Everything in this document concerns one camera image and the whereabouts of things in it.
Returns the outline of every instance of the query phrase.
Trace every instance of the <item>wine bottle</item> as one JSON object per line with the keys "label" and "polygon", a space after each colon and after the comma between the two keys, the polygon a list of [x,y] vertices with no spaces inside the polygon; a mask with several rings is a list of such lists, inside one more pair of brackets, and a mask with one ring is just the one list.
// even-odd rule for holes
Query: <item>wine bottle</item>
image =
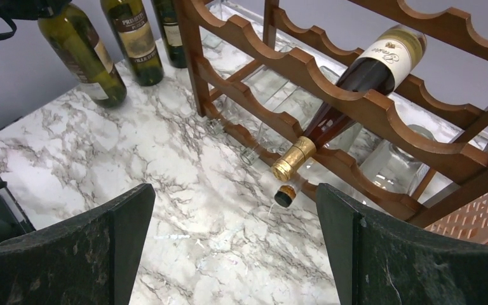
{"label": "wine bottle", "polygon": [[169,62],[175,68],[186,68],[186,57],[172,0],[152,0],[152,6],[158,19]]}
{"label": "wine bottle", "polygon": [[38,20],[51,47],[99,106],[116,107],[126,98],[126,86],[89,18],[73,4],[61,14]]}
{"label": "wine bottle", "polygon": [[[396,25],[384,32],[345,70],[336,86],[351,92],[374,89],[388,95],[422,59],[426,45],[423,34]],[[304,135],[272,165],[274,176],[280,181],[288,181],[317,147],[322,147],[354,123],[323,102]]]}
{"label": "wine bottle", "polygon": [[152,86],[163,79],[163,68],[151,25],[141,0],[100,0],[135,81]]}

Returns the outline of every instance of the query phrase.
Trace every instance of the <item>black bottle cap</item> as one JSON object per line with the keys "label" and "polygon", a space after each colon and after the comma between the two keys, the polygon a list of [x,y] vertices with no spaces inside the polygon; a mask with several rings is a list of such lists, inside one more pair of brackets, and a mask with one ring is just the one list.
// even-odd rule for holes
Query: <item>black bottle cap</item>
{"label": "black bottle cap", "polygon": [[280,191],[274,195],[274,200],[276,200],[276,202],[284,208],[288,208],[291,203],[293,203],[293,199],[291,199],[289,195]]}

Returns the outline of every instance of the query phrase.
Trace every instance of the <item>scalloped wooden rail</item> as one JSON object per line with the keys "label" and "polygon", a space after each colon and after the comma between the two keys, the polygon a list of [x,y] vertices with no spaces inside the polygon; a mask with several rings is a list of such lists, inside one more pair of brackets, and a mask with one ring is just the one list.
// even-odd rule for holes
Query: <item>scalloped wooden rail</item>
{"label": "scalloped wooden rail", "polygon": [[349,1],[488,61],[488,40],[476,32],[465,11],[449,8],[424,14],[410,8],[405,0]]}
{"label": "scalloped wooden rail", "polygon": [[463,184],[488,169],[488,154],[469,144],[438,143],[413,132],[399,118],[393,101],[384,95],[374,90],[367,93],[344,91],[325,78],[310,54],[298,48],[288,53],[274,51],[257,37],[248,20],[232,16],[227,22],[223,22],[215,18],[198,0],[191,2],[194,5],[183,7],[187,18],[266,64],[278,74],[288,77],[291,82],[360,122],[378,136],[436,168],[455,183]]}
{"label": "scalloped wooden rail", "polygon": [[[222,93],[258,117],[287,140],[294,143],[302,135],[303,131],[300,124],[291,115],[285,112],[275,113],[265,109],[258,103],[248,86],[244,85],[241,81],[235,80],[230,82],[221,78],[205,58],[196,58],[196,62],[200,76],[203,79],[220,88]],[[207,103],[205,109],[207,110],[207,115],[210,117],[220,117],[219,112],[211,102]],[[233,134],[234,130],[232,129],[235,128],[234,126],[236,125],[226,128],[226,131],[231,131],[228,132],[230,135],[245,146],[253,147],[257,144],[252,140],[253,137],[247,130],[246,132],[241,130]],[[268,156],[265,156],[265,154],[261,155],[263,161],[268,165],[272,165],[280,157],[277,154],[275,156],[274,154]],[[396,218],[407,220],[416,212],[426,210],[425,207],[406,194],[391,193],[371,183],[371,181],[364,177],[362,171],[360,171],[356,160],[344,151],[323,148],[315,154],[314,159]]]}
{"label": "scalloped wooden rail", "polygon": [[[327,33],[317,26],[309,29],[296,26],[281,8],[273,9],[272,17],[276,28],[344,65],[349,66],[363,52],[360,48],[348,51],[336,47]],[[437,100],[427,91],[424,81],[412,74],[407,76],[395,92],[462,129],[468,128],[484,113],[471,104],[450,105]]]}

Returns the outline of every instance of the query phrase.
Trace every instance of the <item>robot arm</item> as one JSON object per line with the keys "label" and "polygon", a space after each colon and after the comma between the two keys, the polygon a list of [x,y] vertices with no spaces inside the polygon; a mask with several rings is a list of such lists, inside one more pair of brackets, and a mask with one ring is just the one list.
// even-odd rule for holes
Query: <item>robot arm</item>
{"label": "robot arm", "polygon": [[13,19],[37,20],[58,15],[71,0],[0,0],[0,17],[10,26],[11,31],[0,33],[0,40],[8,39],[16,33]]}

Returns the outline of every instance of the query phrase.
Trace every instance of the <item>marble surface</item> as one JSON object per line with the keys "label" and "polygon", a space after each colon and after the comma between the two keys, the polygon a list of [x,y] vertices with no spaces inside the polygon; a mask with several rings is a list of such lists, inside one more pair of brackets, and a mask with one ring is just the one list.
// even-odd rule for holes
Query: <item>marble surface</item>
{"label": "marble surface", "polygon": [[[315,204],[300,195],[289,209],[274,205],[279,183],[267,166],[245,166],[239,144],[205,131],[187,70],[170,67],[157,45],[165,79],[139,87],[119,63],[128,87],[119,109],[105,111],[74,89],[0,131],[0,175],[29,219],[41,229],[151,183],[156,204],[130,304],[338,304]],[[297,46],[280,37],[278,48],[285,45]],[[205,56],[225,78],[251,61],[225,43]],[[273,98],[284,100],[291,85]],[[407,124],[438,141],[457,133],[393,99]],[[379,142],[364,131],[353,153],[362,161]],[[440,179],[438,189],[447,183]]]}

